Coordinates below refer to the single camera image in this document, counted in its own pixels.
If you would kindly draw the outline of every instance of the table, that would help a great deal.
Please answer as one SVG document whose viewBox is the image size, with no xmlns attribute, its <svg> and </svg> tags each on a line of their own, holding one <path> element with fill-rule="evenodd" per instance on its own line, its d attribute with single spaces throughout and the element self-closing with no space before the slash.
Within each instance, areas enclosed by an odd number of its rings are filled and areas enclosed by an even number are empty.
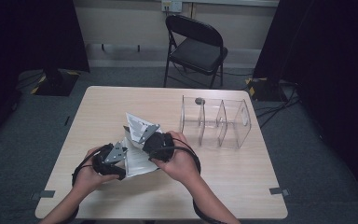
<svg viewBox="0 0 358 224">
<path fill-rule="evenodd" d="M 282 219 L 287 216 L 263 136 L 245 91 L 89 87 L 77 110 L 62 151 L 41 198 L 37 217 L 44 217 L 70 191 L 71 174 L 93 147 L 124 138 L 126 112 L 159 123 L 164 132 L 178 131 L 182 96 L 209 99 L 245 99 L 253 123 L 239 149 L 194 148 L 201 175 L 213 192 L 240 219 Z M 157 170 L 146 175 L 103 184 L 80 205 L 77 218 L 90 219 L 194 219 L 192 198 L 185 187 Z"/>
</svg>

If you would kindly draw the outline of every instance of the wrist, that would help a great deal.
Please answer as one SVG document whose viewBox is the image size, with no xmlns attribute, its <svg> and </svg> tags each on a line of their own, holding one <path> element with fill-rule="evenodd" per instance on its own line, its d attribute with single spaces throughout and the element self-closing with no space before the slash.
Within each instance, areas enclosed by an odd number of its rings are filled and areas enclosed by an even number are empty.
<svg viewBox="0 0 358 224">
<path fill-rule="evenodd" d="M 79 199 L 86 198 L 90 193 L 92 193 L 92 190 L 80 188 L 77 185 L 74 185 L 70 191 L 70 194 L 76 195 Z"/>
<path fill-rule="evenodd" d="M 180 181 L 187 189 L 197 186 L 203 182 L 203 179 L 199 173 L 193 173 L 187 175 L 185 179 Z"/>
</svg>

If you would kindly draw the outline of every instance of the chair backrest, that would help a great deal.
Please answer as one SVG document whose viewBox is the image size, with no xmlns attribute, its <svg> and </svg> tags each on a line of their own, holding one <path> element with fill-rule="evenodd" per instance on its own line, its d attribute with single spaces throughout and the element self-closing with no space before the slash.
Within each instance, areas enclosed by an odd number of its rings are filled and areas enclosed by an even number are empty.
<svg viewBox="0 0 358 224">
<path fill-rule="evenodd" d="M 223 47 L 223 38 L 211 25 L 181 15 L 171 15 L 165 20 L 168 31 L 199 42 Z"/>
</svg>

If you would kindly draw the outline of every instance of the white paper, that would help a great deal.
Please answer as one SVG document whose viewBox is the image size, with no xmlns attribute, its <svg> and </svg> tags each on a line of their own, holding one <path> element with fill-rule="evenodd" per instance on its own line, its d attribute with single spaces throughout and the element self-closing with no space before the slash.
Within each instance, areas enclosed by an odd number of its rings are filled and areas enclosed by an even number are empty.
<svg viewBox="0 0 358 224">
<path fill-rule="evenodd" d="M 127 177 L 143 175 L 158 169 L 155 163 L 148 160 L 149 156 L 141 148 L 135 147 L 127 137 L 124 138 L 123 145 L 127 148 Z"/>
<path fill-rule="evenodd" d="M 134 116 L 133 114 L 130 113 L 126 113 L 126 114 L 127 114 L 127 122 L 129 123 L 129 127 L 130 127 L 131 139 L 135 142 L 139 142 L 146 128 L 154 124 L 144 119 L 140 119 Z M 158 128 L 156 132 L 161 133 L 161 129 Z"/>
</svg>

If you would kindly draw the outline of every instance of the transparent compartment box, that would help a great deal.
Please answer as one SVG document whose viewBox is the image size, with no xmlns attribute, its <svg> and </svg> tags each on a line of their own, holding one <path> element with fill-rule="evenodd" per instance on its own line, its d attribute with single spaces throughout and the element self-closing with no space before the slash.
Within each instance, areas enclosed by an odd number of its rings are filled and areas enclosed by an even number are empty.
<svg viewBox="0 0 358 224">
<path fill-rule="evenodd" d="M 240 148 L 251 127 L 244 100 L 183 96 L 180 132 L 192 147 Z"/>
</svg>

